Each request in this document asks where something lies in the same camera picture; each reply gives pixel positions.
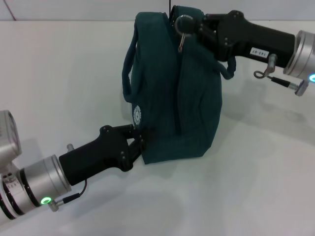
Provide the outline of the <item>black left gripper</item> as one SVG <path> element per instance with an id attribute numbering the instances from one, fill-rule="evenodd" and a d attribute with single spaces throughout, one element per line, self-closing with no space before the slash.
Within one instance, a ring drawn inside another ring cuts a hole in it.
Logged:
<path id="1" fill-rule="evenodd" d="M 154 130 L 139 129 L 133 124 L 100 129 L 92 142 L 59 157 L 64 176 L 70 185 L 76 185 L 106 169 L 129 171 L 146 149 L 146 142 L 156 136 Z M 128 145 L 128 139 L 135 139 Z"/>

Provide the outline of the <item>dark teal insulated bag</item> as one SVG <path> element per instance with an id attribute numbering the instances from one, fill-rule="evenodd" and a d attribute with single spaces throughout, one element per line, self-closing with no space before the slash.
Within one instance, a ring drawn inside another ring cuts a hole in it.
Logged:
<path id="1" fill-rule="evenodd" d="M 201 157 L 211 147 L 221 115 L 222 79 L 231 79 L 236 60 L 227 65 L 197 42 L 182 39 L 182 16 L 200 20 L 196 8 L 174 6 L 171 14 L 139 12 L 123 70 L 123 95 L 132 105 L 135 127 L 148 131 L 145 164 Z"/>

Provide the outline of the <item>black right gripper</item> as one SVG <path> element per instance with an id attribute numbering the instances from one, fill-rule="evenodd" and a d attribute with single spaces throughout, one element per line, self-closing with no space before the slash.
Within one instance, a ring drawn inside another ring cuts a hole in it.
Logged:
<path id="1" fill-rule="evenodd" d="M 201 17 L 180 15 L 179 30 L 196 31 L 197 41 L 204 47 L 218 45 L 216 57 L 220 61 L 241 56 L 267 63 L 275 54 L 276 66 L 286 67 L 294 50 L 293 34 L 253 24 L 236 10 Z"/>

